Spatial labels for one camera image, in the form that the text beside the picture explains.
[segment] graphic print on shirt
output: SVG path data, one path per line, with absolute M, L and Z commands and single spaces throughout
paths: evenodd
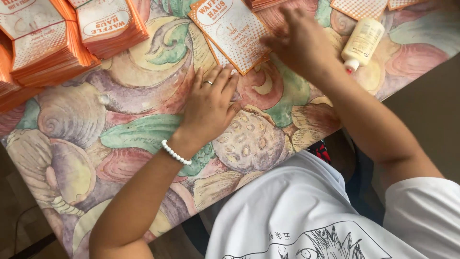
M 392 257 L 356 222 L 339 221 L 323 228 L 303 232 L 293 243 L 274 242 L 266 251 L 257 251 L 243 256 L 225 255 L 222 259 L 264 258 L 389 259 Z

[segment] floral patterned tablecloth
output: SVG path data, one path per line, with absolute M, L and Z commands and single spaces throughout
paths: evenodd
M 148 40 L 0 115 L 2 144 L 75 259 L 88 257 L 103 209 L 178 126 L 195 71 L 215 65 L 187 17 L 195 0 L 134 2 Z M 327 0 L 283 5 L 315 16 L 338 55 L 356 24 Z M 258 15 L 275 32 L 283 24 L 277 6 Z M 379 100 L 460 51 L 458 13 L 434 4 L 386 12 L 381 22 L 381 43 L 353 75 Z M 174 179 L 146 241 L 340 128 L 330 101 L 273 54 L 239 81 L 235 98 L 245 108 Z

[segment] white beaded bracelet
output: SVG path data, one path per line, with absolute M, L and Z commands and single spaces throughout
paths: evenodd
M 163 140 L 161 144 L 163 145 L 163 148 L 168 152 L 172 157 L 174 157 L 177 161 L 181 162 L 184 165 L 191 165 L 192 160 L 185 160 L 184 158 L 181 158 L 176 152 L 174 152 L 168 145 L 166 144 L 167 140 Z

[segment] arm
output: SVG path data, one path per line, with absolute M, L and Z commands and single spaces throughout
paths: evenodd
M 168 140 L 168 146 L 186 160 L 218 137 L 239 112 L 241 105 L 229 107 L 238 75 L 230 80 L 233 67 L 216 66 L 203 84 L 203 69 L 198 69 L 184 118 Z M 161 149 L 117 193 L 96 222 L 89 250 L 98 258 L 153 258 L 142 236 L 149 229 L 169 185 L 183 167 Z
M 331 100 L 356 144 L 386 169 L 385 189 L 414 177 L 443 178 L 404 123 L 346 74 L 316 21 L 300 9 L 282 12 L 289 36 L 262 42 Z

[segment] glue bottle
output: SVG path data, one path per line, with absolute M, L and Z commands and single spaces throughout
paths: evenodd
M 385 32 L 385 27 L 372 18 L 363 18 L 351 34 L 342 51 L 344 65 L 351 74 L 361 65 L 367 65 Z

